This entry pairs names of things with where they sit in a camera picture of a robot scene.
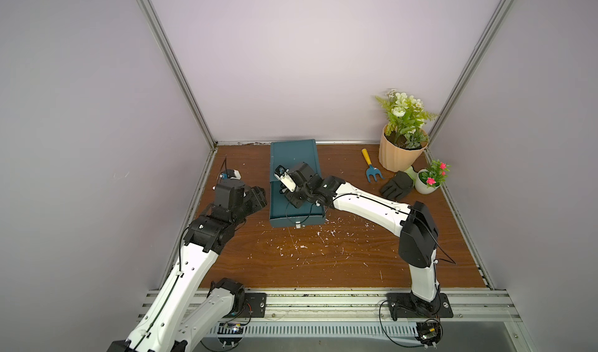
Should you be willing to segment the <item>teal top drawer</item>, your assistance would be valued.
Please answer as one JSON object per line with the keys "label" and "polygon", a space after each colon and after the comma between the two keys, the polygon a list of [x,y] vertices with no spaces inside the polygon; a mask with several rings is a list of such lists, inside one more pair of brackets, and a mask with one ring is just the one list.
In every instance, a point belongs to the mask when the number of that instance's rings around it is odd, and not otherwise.
{"label": "teal top drawer", "polygon": [[269,201],[269,222],[273,228],[303,228],[325,224],[325,209],[305,203],[295,207],[281,193],[281,183],[271,182]]}

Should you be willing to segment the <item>teal drawer cabinet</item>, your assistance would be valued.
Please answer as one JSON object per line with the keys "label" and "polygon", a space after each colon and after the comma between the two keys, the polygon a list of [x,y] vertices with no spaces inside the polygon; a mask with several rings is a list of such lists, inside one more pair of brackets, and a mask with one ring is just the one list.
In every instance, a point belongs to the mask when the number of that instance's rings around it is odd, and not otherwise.
{"label": "teal drawer cabinet", "polygon": [[321,174],[317,145],[314,139],[272,142],[270,145],[270,186],[280,188],[281,182],[277,179],[276,174],[282,166],[289,173],[297,188],[301,188],[306,181],[291,173],[303,163],[307,164],[313,173]]}

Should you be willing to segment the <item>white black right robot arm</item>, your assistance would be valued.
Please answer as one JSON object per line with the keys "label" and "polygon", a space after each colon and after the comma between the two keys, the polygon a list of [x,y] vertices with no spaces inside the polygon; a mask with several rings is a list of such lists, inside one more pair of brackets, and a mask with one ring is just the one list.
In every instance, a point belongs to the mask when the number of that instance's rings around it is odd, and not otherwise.
{"label": "white black right robot arm", "polygon": [[411,299],[421,306],[439,300],[436,261],[439,230],[425,204],[398,203],[375,196],[335,176],[325,179],[305,162],[294,168],[278,166],[275,178],[294,207],[314,204],[348,212],[371,221],[399,238],[398,253],[409,265]]}

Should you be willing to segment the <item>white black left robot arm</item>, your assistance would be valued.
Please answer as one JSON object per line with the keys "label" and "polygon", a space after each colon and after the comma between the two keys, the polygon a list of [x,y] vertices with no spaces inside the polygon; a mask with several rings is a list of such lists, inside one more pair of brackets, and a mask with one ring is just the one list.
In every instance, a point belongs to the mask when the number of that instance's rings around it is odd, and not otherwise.
{"label": "white black left robot arm", "polygon": [[218,260],[236,229],[266,207],[266,191],[241,179],[215,186],[215,200],[190,223],[178,241],[178,258],[149,311],[125,340],[110,351],[192,351],[230,313],[244,307],[244,286],[224,278],[211,285],[207,299],[187,309],[204,277]]}

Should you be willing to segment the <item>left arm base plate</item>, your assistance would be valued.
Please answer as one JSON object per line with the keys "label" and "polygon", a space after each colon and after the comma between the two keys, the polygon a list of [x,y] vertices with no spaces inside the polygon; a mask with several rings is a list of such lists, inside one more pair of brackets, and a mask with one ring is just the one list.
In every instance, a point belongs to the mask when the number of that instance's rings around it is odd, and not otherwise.
{"label": "left arm base plate", "polygon": [[224,319],[261,319],[265,317],[267,294],[264,292],[249,292],[244,295],[244,302],[238,310],[232,310]]}

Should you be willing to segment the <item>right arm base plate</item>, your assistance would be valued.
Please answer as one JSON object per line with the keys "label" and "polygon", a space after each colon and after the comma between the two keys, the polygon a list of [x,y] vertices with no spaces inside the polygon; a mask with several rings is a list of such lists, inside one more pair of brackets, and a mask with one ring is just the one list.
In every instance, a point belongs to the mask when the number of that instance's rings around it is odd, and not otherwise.
{"label": "right arm base plate", "polygon": [[445,293],[437,293],[431,302],[426,302],[411,293],[391,292],[386,295],[393,321],[398,319],[453,318],[453,309]]}

